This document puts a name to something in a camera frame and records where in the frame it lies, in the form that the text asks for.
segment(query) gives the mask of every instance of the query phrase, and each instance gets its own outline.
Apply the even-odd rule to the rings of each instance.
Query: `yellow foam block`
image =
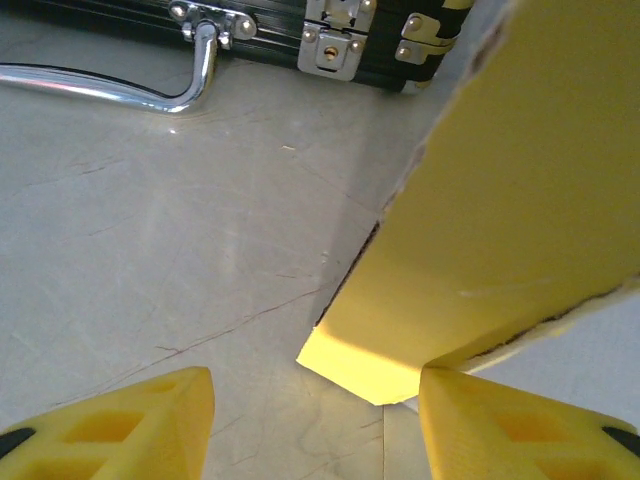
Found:
[[[637,480],[618,419],[463,373],[425,368],[420,419],[434,480]]]
[[[373,404],[640,272],[638,2],[514,3],[300,353]]]
[[[207,368],[170,373],[14,425],[0,478],[197,480],[213,413]]]

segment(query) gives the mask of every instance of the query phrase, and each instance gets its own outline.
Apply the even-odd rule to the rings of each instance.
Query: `metal latch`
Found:
[[[402,40],[396,49],[396,60],[422,65],[429,55],[444,55],[453,48],[456,38],[440,38],[440,21],[421,13],[409,15],[402,28]]]
[[[298,68],[350,81],[367,42],[376,0],[307,0]]]

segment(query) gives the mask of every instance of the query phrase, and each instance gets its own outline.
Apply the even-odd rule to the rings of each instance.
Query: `screw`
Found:
[[[375,0],[362,0],[362,2],[360,2],[361,12],[369,13],[373,8],[375,8]]]
[[[364,50],[364,42],[360,40],[354,40],[349,44],[349,50],[353,53],[361,53]]]
[[[187,17],[187,9],[182,5],[172,6],[171,13],[176,18],[176,20],[184,20]]]
[[[396,56],[398,58],[402,58],[403,60],[406,60],[409,57],[411,57],[411,49],[407,47],[400,47],[396,52]]]
[[[311,30],[310,28],[307,28],[302,32],[302,40],[307,43],[315,42],[317,36],[318,34],[315,32],[315,30]]]
[[[422,19],[418,16],[411,17],[407,22],[407,27],[414,32],[420,30],[420,28],[422,28]]]

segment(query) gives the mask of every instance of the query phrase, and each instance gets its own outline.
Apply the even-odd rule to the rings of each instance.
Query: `marble floor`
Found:
[[[430,478],[412,410],[368,405],[294,360],[502,3],[478,1],[417,97],[229,58],[185,119],[0,88],[0,428],[206,365],[217,409],[205,479]],[[183,50],[3,10],[0,32],[0,62],[168,92],[190,76]],[[552,341],[568,345],[556,357],[544,343],[484,375],[637,421],[639,309],[632,299],[615,328],[594,316]],[[631,353],[614,349],[600,373],[556,373],[610,331]],[[636,390],[612,406],[598,385]]]

